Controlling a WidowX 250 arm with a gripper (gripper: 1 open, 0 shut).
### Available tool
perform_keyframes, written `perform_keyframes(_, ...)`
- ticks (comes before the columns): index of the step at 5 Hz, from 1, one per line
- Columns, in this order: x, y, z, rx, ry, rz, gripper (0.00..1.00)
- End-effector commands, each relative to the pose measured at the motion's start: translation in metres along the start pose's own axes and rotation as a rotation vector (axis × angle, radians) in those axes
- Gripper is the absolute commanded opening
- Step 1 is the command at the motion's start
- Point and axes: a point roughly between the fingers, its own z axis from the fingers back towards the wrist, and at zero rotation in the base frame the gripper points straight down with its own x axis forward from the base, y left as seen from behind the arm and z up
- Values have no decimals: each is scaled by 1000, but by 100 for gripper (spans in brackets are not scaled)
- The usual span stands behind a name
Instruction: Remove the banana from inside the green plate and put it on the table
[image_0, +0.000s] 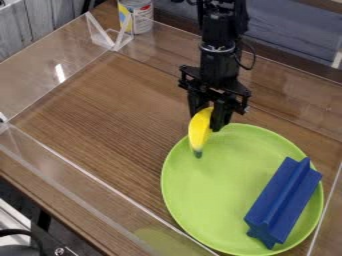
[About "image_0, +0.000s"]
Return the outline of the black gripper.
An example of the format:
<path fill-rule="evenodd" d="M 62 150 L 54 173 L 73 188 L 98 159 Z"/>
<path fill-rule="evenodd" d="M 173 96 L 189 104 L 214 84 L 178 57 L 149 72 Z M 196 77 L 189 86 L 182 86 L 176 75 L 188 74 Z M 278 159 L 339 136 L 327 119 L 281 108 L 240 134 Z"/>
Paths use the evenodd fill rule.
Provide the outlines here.
<path fill-rule="evenodd" d="M 250 89 L 240 82 L 240 70 L 248 69 L 241 63 L 241 51 L 209 52 L 201 54 L 198 67 L 182 65 L 180 67 L 180 87 L 189 93 L 190 115 L 214 103 L 210 128 L 218 132 L 232 120 L 233 113 L 246 113 Z"/>

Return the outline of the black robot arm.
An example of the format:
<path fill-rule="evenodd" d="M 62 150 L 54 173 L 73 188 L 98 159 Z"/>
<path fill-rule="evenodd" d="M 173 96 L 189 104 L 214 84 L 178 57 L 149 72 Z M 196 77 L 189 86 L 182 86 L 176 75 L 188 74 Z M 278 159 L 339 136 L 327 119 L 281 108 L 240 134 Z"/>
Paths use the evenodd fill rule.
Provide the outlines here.
<path fill-rule="evenodd" d="M 244 42 L 250 15 L 246 0 L 173 0 L 197 7 L 201 29 L 198 66 L 180 67 L 180 87 L 188 91 L 192 116 L 209 106 L 210 128 L 218 132 L 234 113 L 248 112 L 252 90 L 240 82 L 240 71 L 257 62 L 254 47 Z"/>

